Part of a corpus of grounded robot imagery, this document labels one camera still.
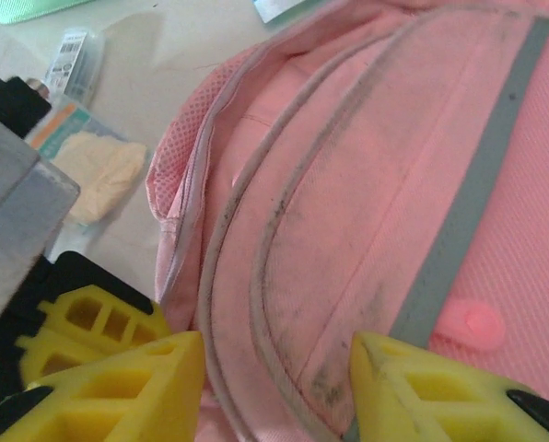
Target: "green object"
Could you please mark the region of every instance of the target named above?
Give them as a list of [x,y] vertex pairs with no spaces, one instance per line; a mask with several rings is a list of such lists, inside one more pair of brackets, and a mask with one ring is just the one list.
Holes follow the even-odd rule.
[[91,0],[0,0],[0,23],[17,23],[89,1]]

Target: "white table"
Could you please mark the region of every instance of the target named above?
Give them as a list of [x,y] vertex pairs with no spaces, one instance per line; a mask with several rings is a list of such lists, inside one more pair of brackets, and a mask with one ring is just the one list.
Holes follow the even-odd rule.
[[[104,32],[105,60],[91,110],[155,148],[180,105],[212,68],[305,15],[309,0],[264,25],[252,0],[95,0],[39,19],[0,25],[0,77],[41,77],[66,28]],[[158,223],[143,182],[101,232],[63,232],[53,255],[77,250],[148,296],[154,293]]]

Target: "pink button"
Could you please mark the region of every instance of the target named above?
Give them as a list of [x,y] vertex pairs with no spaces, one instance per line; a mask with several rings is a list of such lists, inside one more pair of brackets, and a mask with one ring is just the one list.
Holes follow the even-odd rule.
[[434,333],[478,351],[496,350],[506,337],[506,324],[495,308],[471,299],[448,299]]

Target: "pink backpack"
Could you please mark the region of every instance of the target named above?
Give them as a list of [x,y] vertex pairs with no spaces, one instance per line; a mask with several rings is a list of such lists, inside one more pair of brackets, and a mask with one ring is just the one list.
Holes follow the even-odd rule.
[[369,330],[549,399],[549,5],[341,0],[219,66],[147,177],[197,439],[339,441]]

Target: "gray reflective stripe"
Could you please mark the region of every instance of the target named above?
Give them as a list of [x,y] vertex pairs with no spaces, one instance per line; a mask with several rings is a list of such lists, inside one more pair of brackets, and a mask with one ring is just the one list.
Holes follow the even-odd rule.
[[[549,19],[536,18],[514,60],[442,228],[391,327],[392,338],[427,346],[496,183],[526,87],[548,38]],[[356,419],[343,439],[345,442],[360,439]]]

